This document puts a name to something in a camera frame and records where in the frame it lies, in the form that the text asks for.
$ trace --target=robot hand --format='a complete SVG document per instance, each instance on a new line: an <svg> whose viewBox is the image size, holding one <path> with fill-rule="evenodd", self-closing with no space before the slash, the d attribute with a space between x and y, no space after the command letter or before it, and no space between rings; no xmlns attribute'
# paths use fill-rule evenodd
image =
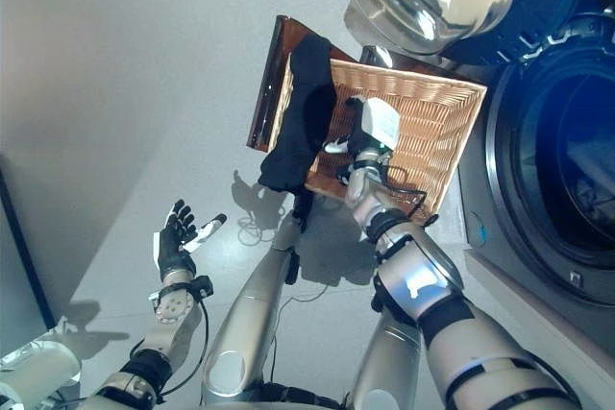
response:
<svg viewBox="0 0 615 410"><path fill-rule="evenodd" d="M227 220L220 213L213 220L197 229L193 225L191 208L179 199L169 211L164 228L154 233L154 262L160 270L160 280L179 269L196 274L196 265L190 256Z"/></svg>

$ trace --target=robot forearm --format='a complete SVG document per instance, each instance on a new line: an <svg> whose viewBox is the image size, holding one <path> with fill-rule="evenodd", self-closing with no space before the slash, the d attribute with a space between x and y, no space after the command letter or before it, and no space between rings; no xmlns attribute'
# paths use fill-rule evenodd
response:
<svg viewBox="0 0 615 410"><path fill-rule="evenodd" d="M192 278L188 270L174 271L164 278L156 323L130 360L82 408L109 408L109 400L143 410L156 404L167 380L184 363L192 333L201 321L199 304L190 289Z"/></svg>
<svg viewBox="0 0 615 410"><path fill-rule="evenodd" d="M376 244L377 299L396 319L418 324L447 410L580 408L499 324L462 296L453 262L395 208L377 175L353 172L346 204Z"/></svg>

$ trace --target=washing machine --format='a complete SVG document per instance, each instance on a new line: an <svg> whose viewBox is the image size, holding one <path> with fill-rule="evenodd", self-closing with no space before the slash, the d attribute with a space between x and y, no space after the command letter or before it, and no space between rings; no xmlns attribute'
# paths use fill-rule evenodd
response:
<svg viewBox="0 0 615 410"><path fill-rule="evenodd" d="M469 242L615 355L615 0L505 1L449 41L421 22L441 2L351 0L346 19L488 84L459 163Z"/></svg>

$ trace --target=washing machine door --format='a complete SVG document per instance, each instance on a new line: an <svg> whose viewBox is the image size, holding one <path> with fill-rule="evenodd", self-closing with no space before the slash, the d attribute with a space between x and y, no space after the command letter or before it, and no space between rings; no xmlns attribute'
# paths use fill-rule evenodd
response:
<svg viewBox="0 0 615 410"><path fill-rule="evenodd" d="M506 69L486 129L501 226L566 294L615 306L613 20L574 18L533 62Z"/></svg>

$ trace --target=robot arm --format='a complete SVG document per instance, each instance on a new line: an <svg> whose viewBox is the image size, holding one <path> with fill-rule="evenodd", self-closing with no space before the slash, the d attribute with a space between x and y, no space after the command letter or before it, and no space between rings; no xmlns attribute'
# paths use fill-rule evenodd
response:
<svg viewBox="0 0 615 410"><path fill-rule="evenodd" d="M164 229L154 235L154 259L163 288L158 294L156 322L129 361L112 374L80 408L150 410L161 402L162 389L184 363L192 333L201 321L201 299L213 293L208 277L197 277L190 256L226 221L218 215L201 229L184 201L175 203Z"/></svg>
<svg viewBox="0 0 615 410"><path fill-rule="evenodd" d="M371 126L365 124L366 117ZM387 153L374 143L378 138L372 131L378 119L377 111L363 105L359 120L367 142L355 147L346 204L381 261L374 277L377 304L396 319L419 326L446 408L579 409L575 396L544 374L503 327L463 296L454 263L391 200L379 168Z"/></svg>

